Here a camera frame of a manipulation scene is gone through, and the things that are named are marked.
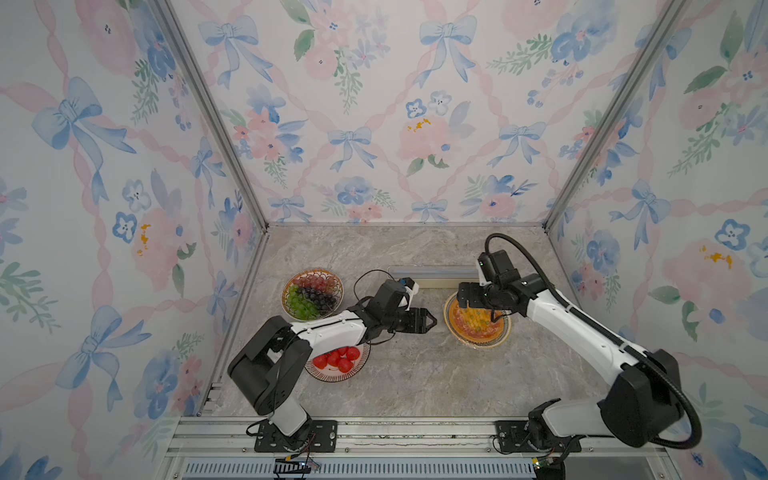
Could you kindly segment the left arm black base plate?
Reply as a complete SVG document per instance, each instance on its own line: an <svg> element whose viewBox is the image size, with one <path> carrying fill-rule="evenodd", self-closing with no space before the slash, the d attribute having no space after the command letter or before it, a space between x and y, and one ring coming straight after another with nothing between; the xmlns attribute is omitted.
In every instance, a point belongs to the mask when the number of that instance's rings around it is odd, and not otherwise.
<svg viewBox="0 0 768 480"><path fill-rule="evenodd" d="M333 453L338 439L336 420L307 420L294 434L287 435L269 420L249 425L246 435L254 438L256 453Z"/></svg>

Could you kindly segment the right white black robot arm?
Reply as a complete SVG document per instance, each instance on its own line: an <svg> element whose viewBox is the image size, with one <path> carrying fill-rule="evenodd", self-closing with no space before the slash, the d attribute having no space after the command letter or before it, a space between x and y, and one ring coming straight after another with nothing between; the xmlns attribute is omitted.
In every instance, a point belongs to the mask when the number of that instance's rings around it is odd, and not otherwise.
<svg viewBox="0 0 768 480"><path fill-rule="evenodd" d="M523 276L500 239L517 249L533 267ZM608 384L604 398L550 400L533 409L525 441L539 451L561 441L613 437L639 448L654 444L690 450L703 438L703 426L681 386L677 360L663 349L649 351L625 340L567 300L520 242L490 234L476 260L478 281L463 282L457 300L462 308L492 314L519 314L567 343Z"/></svg>

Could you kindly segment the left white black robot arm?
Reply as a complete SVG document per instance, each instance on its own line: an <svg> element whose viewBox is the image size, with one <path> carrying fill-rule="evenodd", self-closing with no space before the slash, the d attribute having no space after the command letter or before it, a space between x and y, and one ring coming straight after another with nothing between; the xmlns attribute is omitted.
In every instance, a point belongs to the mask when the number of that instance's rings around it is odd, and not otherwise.
<svg viewBox="0 0 768 480"><path fill-rule="evenodd" d="M292 395L308 361L342 347L369 344L382 333L426 334L437 318L412 305L418 284L387 279L374 296L328 318L266 320L230 362L227 373L255 413L257 452L300 452L316 439L317 422Z"/></svg>

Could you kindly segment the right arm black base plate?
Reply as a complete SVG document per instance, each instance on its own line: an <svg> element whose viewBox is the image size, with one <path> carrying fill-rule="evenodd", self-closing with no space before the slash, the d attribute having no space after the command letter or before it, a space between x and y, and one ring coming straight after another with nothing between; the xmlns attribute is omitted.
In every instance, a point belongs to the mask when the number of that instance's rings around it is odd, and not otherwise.
<svg viewBox="0 0 768 480"><path fill-rule="evenodd" d="M568 445L580 452L579 440L573 436L555 437L545 426L528 420L497 420L494 422L494 448L501 454L564 452Z"/></svg>

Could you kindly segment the plate of red strawberries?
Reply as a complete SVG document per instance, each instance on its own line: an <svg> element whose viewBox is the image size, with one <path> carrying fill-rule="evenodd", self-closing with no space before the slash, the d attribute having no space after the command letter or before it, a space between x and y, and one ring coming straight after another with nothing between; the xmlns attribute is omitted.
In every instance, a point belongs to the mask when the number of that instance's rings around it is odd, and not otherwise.
<svg viewBox="0 0 768 480"><path fill-rule="evenodd" d="M366 365L371 347L368 344L341 347L310 359L305 371L325 383L339 383L358 374Z"/></svg>

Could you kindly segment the plate of grapes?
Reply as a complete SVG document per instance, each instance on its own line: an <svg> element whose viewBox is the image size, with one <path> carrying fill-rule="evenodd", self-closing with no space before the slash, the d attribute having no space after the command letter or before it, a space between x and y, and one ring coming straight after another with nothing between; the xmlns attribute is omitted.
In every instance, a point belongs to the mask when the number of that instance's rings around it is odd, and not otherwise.
<svg viewBox="0 0 768 480"><path fill-rule="evenodd" d="M343 284L334 273L311 269L295 275L282 293L283 310L299 321L332 316L343 300Z"/></svg>

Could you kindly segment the aluminium front rail frame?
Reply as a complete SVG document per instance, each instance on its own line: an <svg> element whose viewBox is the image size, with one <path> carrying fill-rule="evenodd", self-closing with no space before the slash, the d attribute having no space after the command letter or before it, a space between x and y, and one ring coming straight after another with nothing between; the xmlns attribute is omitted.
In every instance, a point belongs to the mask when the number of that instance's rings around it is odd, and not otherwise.
<svg viewBox="0 0 768 480"><path fill-rule="evenodd" d="M548 454L510 442L491 418L346 417L336 447L288 458L259 453L257 420L209 417L179 422L157 479L537 479Z"/></svg>

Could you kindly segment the cream plastic wrap dispenser box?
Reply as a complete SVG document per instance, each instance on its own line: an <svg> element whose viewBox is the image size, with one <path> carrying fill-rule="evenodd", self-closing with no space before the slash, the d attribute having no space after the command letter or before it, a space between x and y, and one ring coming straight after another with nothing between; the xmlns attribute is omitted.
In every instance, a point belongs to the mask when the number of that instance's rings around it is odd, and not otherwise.
<svg viewBox="0 0 768 480"><path fill-rule="evenodd" d="M476 283L479 278L472 266L392 266L388 272L397 279L409 277L423 289L457 290L461 283Z"/></svg>

